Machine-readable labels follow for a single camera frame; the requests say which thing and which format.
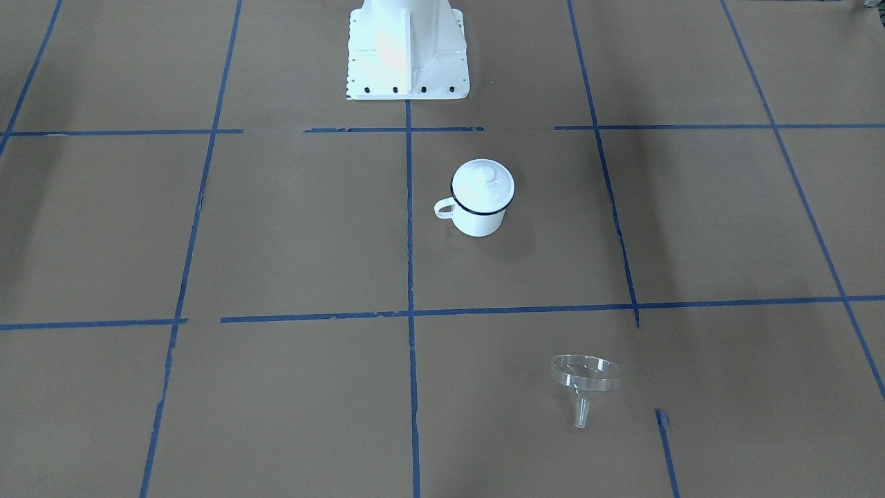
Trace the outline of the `white cup lid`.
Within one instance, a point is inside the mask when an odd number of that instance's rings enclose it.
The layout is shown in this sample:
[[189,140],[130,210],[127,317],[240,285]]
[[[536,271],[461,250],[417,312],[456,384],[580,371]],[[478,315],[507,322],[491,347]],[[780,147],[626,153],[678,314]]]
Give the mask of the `white cup lid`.
[[511,172],[495,160],[477,158],[462,164],[451,178],[451,188],[458,189],[515,189]]

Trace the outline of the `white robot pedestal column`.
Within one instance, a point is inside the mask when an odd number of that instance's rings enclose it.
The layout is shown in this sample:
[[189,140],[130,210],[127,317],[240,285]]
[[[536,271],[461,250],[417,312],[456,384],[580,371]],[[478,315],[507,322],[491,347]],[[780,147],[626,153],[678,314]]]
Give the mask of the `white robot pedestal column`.
[[346,98],[465,99],[465,19],[449,1],[364,1],[348,16]]

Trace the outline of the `white enamel cup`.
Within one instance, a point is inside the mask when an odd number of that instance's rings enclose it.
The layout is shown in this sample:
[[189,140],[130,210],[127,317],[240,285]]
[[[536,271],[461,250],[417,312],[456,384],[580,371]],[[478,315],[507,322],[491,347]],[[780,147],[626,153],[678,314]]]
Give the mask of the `white enamel cup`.
[[512,188],[451,188],[447,198],[436,201],[433,212],[469,237],[486,237],[500,229],[514,199]]

